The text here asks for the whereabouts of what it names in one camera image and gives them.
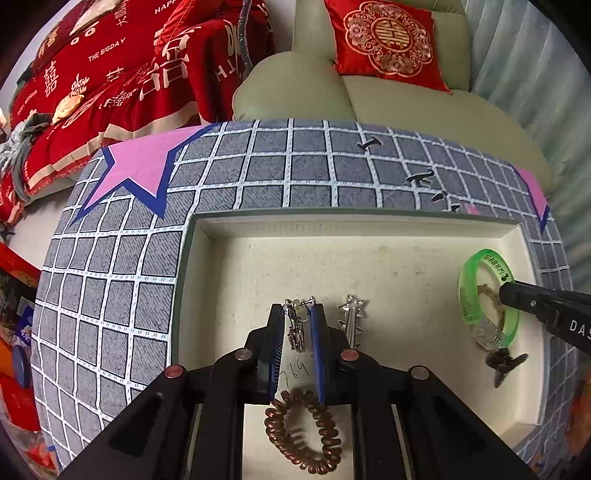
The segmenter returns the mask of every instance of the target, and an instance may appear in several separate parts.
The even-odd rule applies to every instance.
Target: pink star
[[[84,202],[74,221],[87,215],[102,199],[119,187],[126,187],[159,217],[166,209],[166,189],[174,167],[174,147],[195,140],[213,125],[181,128],[162,134],[128,140],[103,147],[107,170]]]

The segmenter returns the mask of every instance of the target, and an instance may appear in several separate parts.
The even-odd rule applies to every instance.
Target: red bedding
[[[84,94],[85,102],[36,140],[24,166],[27,193],[35,195],[72,174],[101,146],[230,120],[232,96],[244,75],[237,39],[241,5],[241,0],[123,0],[74,36],[64,40],[63,33],[56,34],[53,43],[63,45],[57,52],[47,54],[42,45],[33,65],[37,74],[15,99],[11,125],[33,109],[53,113],[70,92]],[[73,17],[65,20],[71,25]],[[261,0],[252,3],[247,38],[253,63],[273,53]],[[15,223],[23,207],[8,173],[0,184],[0,220]]]

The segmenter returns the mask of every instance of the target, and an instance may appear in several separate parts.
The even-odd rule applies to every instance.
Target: beige sofa
[[[460,0],[399,0],[433,12],[439,65],[453,95],[374,77],[339,76],[323,0],[297,0],[292,51],[260,62],[236,91],[234,119],[359,121],[459,142],[532,171],[546,193],[553,178],[529,135],[469,92],[470,34]]]

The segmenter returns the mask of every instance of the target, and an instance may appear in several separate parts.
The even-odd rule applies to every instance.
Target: dark keychain
[[[522,355],[513,358],[507,348],[501,348],[496,352],[489,353],[486,356],[486,364],[496,370],[495,388],[499,388],[507,374],[525,362],[527,357],[527,353],[523,353]]]

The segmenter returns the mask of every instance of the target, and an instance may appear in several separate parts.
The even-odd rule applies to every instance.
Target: gray curtain
[[[472,91],[511,115],[550,162],[549,198],[575,288],[591,292],[591,76],[528,0],[462,0]]]

